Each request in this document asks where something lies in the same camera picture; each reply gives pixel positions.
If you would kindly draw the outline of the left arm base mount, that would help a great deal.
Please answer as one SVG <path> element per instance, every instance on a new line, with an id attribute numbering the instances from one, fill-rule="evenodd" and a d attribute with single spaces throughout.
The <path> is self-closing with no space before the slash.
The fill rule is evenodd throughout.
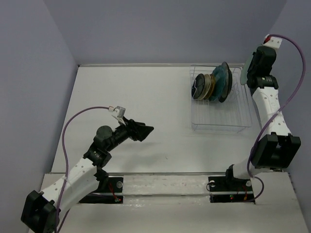
<path id="1" fill-rule="evenodd" d="M 98 188 L 82 198 L 83 204 L 123 204 L 123 177 L 112 176 L 107 183 L 100 182 Z"/>

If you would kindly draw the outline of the cream plate with black spot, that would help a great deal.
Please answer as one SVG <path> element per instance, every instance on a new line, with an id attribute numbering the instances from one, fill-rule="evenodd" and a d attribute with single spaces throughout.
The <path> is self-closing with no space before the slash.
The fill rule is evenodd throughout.
<path id="1" fill-rule="evenodd" d="M 210 74 L 204 74 L 204 78 L 205 78 L 204 87 L 199 97 L 199 100 L 205 100 L 207 92 L 209 90 L 209 86 L 210 86 Z"/>

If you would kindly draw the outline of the teal scalloped plate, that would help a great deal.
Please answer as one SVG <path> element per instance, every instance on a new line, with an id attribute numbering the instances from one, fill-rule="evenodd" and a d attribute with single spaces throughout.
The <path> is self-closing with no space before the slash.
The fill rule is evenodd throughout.
<path id="1" fill-rule="evenodd" d="M 209 101 L 218 100 L 225 86 L 225 70 L 221 65 L 213 70 L 212 75 L 215 77 L 216 84 L 212 96 L 208 99 Z"/>

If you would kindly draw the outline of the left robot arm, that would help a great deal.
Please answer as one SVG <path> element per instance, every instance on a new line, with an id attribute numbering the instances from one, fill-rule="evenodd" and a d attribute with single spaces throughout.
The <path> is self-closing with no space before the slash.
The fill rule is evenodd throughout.
<path id="1" fill-rule="evenodd" d="M 89 149 L 71 170 L 51 186 L 27 196 L 21 221 L 35 233 L 54 232 L 72 206 L 91 192 L 107 188 L 109 175 L 103 167 L 112 158 L 110 151 L 127 139 L 142 142 L 153 130 L 126 118 L 114 130 L 109 126 L 98 128 Z"/>

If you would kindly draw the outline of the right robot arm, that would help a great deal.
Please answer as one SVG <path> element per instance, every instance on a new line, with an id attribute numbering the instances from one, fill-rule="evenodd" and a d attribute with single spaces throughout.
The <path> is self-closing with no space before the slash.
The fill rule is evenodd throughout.
<path id="1" fill-rule="evenodd" d="M 282 114 L 278 83 L 270 74 L 275 60 L 276 49 L 272 47 L 261 45 L 253 52 L 246 84 L 258 110 L 261 131 L 250 157 L 226 170 L 224 185 L 228 190 L 264 171 L 288 168 L 301 146 L 300 137 L 291 133 Z"/>

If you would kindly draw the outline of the light green floral plate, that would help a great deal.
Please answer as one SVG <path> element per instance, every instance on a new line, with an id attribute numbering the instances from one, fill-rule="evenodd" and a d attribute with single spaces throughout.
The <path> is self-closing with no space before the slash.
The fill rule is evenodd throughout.
<path id="1" fill-rule="evenodd" d="M 256 52 L 253 51 L 251 52 L 250 56 L 247 58 L 246 62 L 243 65 L 242 71 L 241 71 L 241 75 L 240 75 L 240 84 L 241 85 L 245 85 L 247 83 L 247 73 L 248 73 L 248 69 L 251 65 L 253 56 Z"/>

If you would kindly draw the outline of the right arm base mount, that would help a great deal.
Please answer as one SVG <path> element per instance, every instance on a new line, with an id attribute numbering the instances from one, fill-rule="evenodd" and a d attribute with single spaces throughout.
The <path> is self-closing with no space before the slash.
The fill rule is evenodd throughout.
<path id="1" fill-rule="evenodd" d="M 225 176 L 209 176 L 206 190 L 211 203 L 255 202 L 250 180 L 228 181 Z"/>

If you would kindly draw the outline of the brown rimmed cream plate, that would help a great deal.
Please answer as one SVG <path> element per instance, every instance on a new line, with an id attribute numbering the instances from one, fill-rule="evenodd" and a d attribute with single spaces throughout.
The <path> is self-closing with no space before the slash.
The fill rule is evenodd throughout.
<path id="1" fill-rule="evenodd" d="M 223 91 L 221 93 L 221 95 L 218 97 L 218 101 L 220 103 L 225 102 L 225 100 L 227 99 L 228 95 L 231 92 L 232 89 L 232 72 L 229 68 L 229 65 L 227 62 L 222 62 L 221 64 L 222 68 L 224 68 L 225 70 L 225 86 L 223 88 Z"/>

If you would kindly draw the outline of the yellow amber plate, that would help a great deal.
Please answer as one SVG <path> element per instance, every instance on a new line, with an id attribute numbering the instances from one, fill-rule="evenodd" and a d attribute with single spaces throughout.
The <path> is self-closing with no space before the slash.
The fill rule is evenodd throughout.
<path id="1" fill-rule="evenodd" d="M 209 90 L 205 98 L 206 100 L 208 100 L 212 96 L 214 92 L 215 84 L 216 84 L 215 77 L 212 74 L 210 74 L 210 86 L 209 86 Z"/>

